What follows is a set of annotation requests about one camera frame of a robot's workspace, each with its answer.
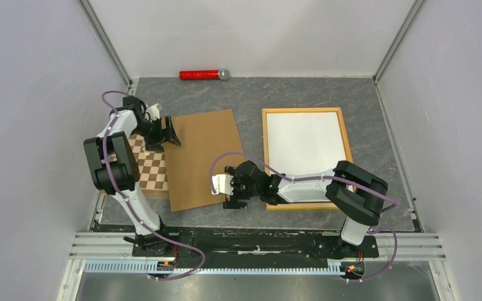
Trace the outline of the brown backing board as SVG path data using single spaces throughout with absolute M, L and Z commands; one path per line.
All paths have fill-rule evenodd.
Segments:
M 171 118 L 180 146 L 165 143 L 166 176 L 172 212 L 224 202 L 212 194 L 211 177 L 223 174 L 226 166 L 237 167 L 245 161 L 240 155 L 223 157 L 226 152 L 243 152 L 233 110 L 217 110 Z

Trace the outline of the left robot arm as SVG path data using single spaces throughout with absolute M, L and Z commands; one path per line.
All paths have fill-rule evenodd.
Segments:
M 97 136 L 83 143 L 94 186 L 112 196 L 130 217 L 135 235 L 126 237 L 136 251 L 157 256 L 168 254 L 171 238 L 164 232 L 164 223 L 148 205 L 139 181 L 141 172 L 129 137 L 138 135 L 145 146 L 160 151 L 165 142 L 181 144 L 169 115 L 161 116 L 161 106 L 149 106 L 141 99 L 125 94 L 122 106 L 109 105 L 109 121 Z

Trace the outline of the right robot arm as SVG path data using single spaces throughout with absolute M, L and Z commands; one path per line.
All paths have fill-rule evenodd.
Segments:
M 225 209 L 243 209 L 246 201 L 259 198 L 270 206 L 282 204 L 330 203 L 346 219 L 337 239 L 339 251 L 353 256 L 363 240 L 379 224 L 387 210 L 388 184 L 350 161 L 316 174 L 267 174 L 252 161 L 227 166 L 223 174 L 211 177 L 212 194 L 225 196 Z

